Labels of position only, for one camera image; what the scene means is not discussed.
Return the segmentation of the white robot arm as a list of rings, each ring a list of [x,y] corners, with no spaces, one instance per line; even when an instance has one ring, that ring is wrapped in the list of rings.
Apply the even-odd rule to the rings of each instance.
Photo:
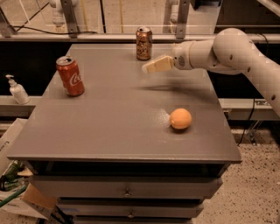
[[[203,68],[218,74],[244,74],[274,111],[280,115],[280,65],[262,54],[241,30],[227,28],[215,38],[186,41],[142,66],[147,74]]]

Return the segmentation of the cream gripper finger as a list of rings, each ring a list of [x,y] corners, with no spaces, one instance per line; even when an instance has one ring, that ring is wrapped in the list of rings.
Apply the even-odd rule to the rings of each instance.
[[[156,72],[165,72],[173,69],[174,60],[171,56],[164,55],[156,58],[142,66],[142,71],[146,74],[153,74]]]

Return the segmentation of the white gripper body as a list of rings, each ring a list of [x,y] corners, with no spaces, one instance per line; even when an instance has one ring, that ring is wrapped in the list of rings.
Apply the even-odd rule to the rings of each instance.
[[[172,50],[174,66],[179,70],[191,70],[190,52],[193,41],[176,44]]]

